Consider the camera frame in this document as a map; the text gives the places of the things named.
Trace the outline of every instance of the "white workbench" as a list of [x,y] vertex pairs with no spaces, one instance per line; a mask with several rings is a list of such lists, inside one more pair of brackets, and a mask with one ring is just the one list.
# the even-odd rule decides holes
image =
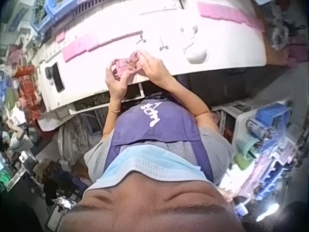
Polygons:
[[[62,23],[53,28],[52,37],[38,52],[33,63],[50,56],[50,53],[59,50],[73,41],[93,30],[106,32],[106,36],[120,31],[128,31],[130,27],[143,29],[146,43],[138,43],[139,36],[133,36],[100,47],[90,53],[86,52],[69,62],[63,60],[60,53],[48,62],[40,64],[39,86],[47,108],[53,111],[77,100],[107,91],[104,82],[104,67],[114,57],[126,58],[136,49],[144,49],[152,55],[161,58],[172,75],[193,73],[208,70],[252,67],[266,65],[265,46],[262,33],[244,24],[228,21],[218,21],[199,16],[196,0],[188,0],[185,4],[189,10],[157,11],[144,14],[151,9],[150,6],[165,3],[171,5],[174,0],[113,0],[93,8],[84,14],[69,15]],[[253,6],[248,0],[204,0],[209,3],[218,3],[235,8],[241,8],[254,14]],[[198,33],[205,41],[208,56],[201,64],[191,64],[182,52],[180,43],[180,27],[194,22],[198,25]],[[61,27],[66,28],[66,39],[57,44],[55,37]],[[169,50],[160,52],[159,36]],[[58,62],[60,75],[65,89],[58,93],[56,87],[50,85],[45,77],[45,67]],[[137,75],[133,83],[139,83],[147,78]]]

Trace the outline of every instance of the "forehead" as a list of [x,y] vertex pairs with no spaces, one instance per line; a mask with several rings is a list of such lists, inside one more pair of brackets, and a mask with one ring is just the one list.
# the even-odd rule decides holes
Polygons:
[[224,214],[162,214],[117,218],[113,217],[112,213],[91,211],[68,214],[64,221],[71,228],[70,231],[92,232],[198,232],[205,231],[205,228],[209,232],[236,232],[239,227]]

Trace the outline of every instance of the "wrist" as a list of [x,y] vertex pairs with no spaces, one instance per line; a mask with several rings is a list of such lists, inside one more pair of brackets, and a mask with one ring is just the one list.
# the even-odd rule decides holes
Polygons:
[[113,112],[118,112],[121,109],[121,100],[111,99],[109,109]]
[[171,76],[164,89],[170,93],[173,93],[179,87],[179,85],[180,83],[176,80],[176,78]]

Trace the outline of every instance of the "black device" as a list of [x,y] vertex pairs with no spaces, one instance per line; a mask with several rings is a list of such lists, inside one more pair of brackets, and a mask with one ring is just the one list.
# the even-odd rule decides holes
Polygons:
[[59,73],[58,62],[53,64],[52,67],[46,67],[45,74],[46,74],[47,80],[52,80],[52,79],[54,80],[56,90],[58,93],[60,93],[61,91],[65,89],[63,82],[61,80],[60,73]]

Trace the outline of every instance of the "face mask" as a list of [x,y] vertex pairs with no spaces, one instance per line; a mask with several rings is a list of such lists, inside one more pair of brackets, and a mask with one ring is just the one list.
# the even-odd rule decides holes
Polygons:
[[128,147],[121,152],[103,176],[87,190],[115,186],[131,171],[158,181],[200,180],[210,183],[200,167],[194,166],[174,153],[154,145],[139,145]]

